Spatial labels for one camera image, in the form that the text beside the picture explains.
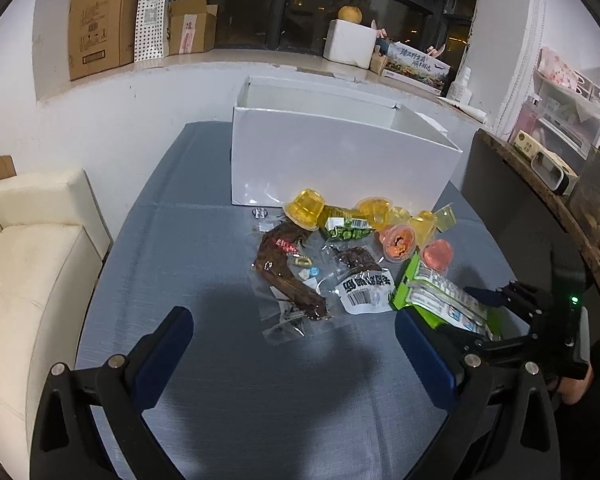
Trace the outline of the person's hand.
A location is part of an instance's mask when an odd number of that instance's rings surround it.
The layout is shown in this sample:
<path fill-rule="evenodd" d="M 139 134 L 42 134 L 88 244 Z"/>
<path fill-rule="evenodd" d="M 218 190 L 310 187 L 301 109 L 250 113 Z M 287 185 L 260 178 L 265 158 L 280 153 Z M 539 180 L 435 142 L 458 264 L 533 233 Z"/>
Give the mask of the person's hand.
<path fill-rule="evenodd" d="M 558 396 L 558 399 L 561 400 L 562 403 L 567 405 L 576 404 L 582 399 L 582 396 L 585 395 L 588 388 L 590 388 L 593 377 L 592 366 L 589 366 L 585 378 L 573 379 L 566 377 L 556 379 L 547 387 L 547 389 L 551 394 Z"/>

